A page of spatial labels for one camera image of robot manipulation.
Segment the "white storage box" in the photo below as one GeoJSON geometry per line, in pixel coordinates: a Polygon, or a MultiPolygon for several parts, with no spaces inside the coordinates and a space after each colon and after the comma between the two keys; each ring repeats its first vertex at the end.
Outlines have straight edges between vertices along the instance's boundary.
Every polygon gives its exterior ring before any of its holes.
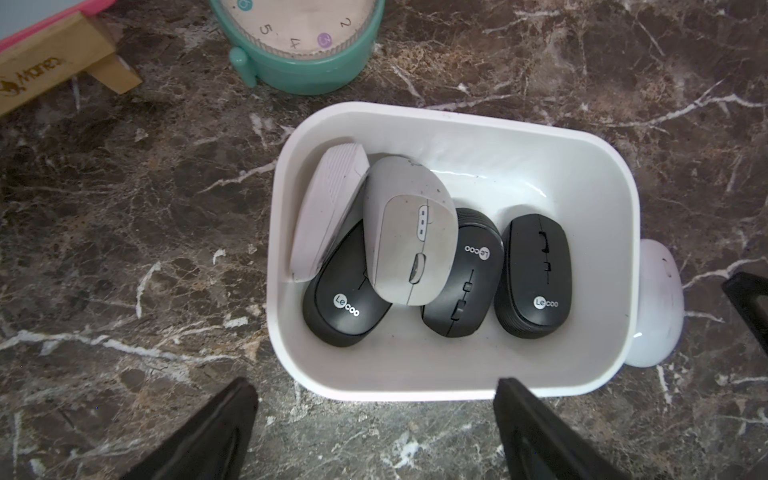
{"type": "Polygon", "coordinates": [[[632,174],[606,141],[583,131],[367,102],[317,111],[276,163],[266,316],[285,370],[312,392],[343,401],[483,400],[513,377],[541,397],[591,392],[627,356],[636,326],[640,208],[632,174]],[[462,206],[499,227],[543,214],[570,247],[573,303],[564,325],[538,340],[508,334],[489,314],[471,336],[448,339],[414,308],[396,306],[360,343],[337,348],[302,315],[305,288],[289,259],[298,212],[324,151],[354,141],[374,156],[402,155],[432,169],[462,206]]]}

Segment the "green alarm clock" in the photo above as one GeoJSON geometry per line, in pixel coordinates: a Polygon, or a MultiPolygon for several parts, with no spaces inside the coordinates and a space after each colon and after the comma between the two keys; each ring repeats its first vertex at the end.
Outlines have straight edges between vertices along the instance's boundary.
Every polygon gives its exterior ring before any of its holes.
{"type": "Polygon", "coordinates": [[[352,82],[373,54],[384,0],[219,0],[210,6],[231,66],[258,82],[315,96],[352,82]]]}

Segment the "wooden whiteboard stand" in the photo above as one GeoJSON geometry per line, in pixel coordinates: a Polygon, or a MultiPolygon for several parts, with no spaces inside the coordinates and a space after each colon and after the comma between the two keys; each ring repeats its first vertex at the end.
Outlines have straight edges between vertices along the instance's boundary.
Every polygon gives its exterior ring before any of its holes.
{"type": "Polygon", "coordinates": [[[1,114],[82,72],[117,94],[142,83],[105,24],[74,13],[1,52],[1,114]]]}

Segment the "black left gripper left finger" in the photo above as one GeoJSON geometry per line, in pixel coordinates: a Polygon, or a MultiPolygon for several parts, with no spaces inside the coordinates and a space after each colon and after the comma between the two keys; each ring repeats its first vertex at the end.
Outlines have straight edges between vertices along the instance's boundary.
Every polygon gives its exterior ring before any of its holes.
{"type": "Polygon", "coordinates": [[[130,471],[125,479],[238,479],[259,405],[238,377],[130,471]]]}

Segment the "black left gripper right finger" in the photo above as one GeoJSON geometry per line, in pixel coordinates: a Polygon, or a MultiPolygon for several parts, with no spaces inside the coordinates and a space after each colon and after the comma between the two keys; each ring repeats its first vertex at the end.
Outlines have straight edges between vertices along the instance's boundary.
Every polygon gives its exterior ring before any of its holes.
{"type": "Polygon", "coordinates": [[[498,381],[494,415],[512,479],[626,479],[519,380],[498,381]]]}

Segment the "black ribbed mouse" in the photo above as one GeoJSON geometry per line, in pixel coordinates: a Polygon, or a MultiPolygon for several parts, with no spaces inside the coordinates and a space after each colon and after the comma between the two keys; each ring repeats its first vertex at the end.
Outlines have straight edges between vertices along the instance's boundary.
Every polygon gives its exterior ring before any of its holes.
{"type": "Polygon", "coordinates": [[[424,324],[437,334],[473,334],[491,307],[502,274],[504,245],[482,212],[458,208],[458,243],[448,280],[439,296],[421,308],[424,324]]]}

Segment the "pink framed whiteboard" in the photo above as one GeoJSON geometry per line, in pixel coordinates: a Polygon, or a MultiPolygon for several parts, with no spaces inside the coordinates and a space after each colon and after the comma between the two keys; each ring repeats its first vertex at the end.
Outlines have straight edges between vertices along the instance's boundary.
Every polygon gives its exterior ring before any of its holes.
{"type": "Polygon", "coordinates": [[[1,0],[1,50],[73,13],[96,15],[115,0],[1,0]]]}

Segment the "white upside-down mouse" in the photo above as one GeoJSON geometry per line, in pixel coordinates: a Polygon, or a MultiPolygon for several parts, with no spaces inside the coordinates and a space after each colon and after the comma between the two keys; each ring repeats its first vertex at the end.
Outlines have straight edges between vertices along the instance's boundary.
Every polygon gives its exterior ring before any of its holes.
{"type": "Polygon", "coordinates": [[[305,192],[294,232],[290,271],[296,282],[313,279],[326,261],[370,162],[359,143],[329,148],[305,192]]]}

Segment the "glossy white mouse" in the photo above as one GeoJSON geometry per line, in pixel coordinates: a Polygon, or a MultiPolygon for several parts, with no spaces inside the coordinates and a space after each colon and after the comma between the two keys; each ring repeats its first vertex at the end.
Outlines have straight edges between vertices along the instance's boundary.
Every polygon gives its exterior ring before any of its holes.
{"type": "Polygon", "coordinates": [[[640,242],[636,331],[625,364],[649,368],[676,348],[685,319],[681,278],[670,250],[652,239],[640,242]]]}

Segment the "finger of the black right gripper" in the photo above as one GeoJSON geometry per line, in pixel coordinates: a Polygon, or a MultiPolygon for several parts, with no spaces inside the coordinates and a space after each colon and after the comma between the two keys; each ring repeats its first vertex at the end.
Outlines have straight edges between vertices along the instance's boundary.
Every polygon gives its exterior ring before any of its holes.
{"type": "Polygon", "coordinates": [[[767,353],[767,311],[759,304],[759,298],[767,296],[767,279],[738,272],[723,282],[721,288],[764,353],[767,353]]]}

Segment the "grey speckled mouse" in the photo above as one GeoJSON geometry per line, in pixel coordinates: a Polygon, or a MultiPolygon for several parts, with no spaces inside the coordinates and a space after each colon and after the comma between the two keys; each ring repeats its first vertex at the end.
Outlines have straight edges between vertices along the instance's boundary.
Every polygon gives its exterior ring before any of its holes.
{"type": "Polygon", "coordinates": [[[405,157],[371,166],[364,192],[367,274],[385,301],[423,306],[449,277],[458,243],[453,199],[438,176],[405,157]]]}

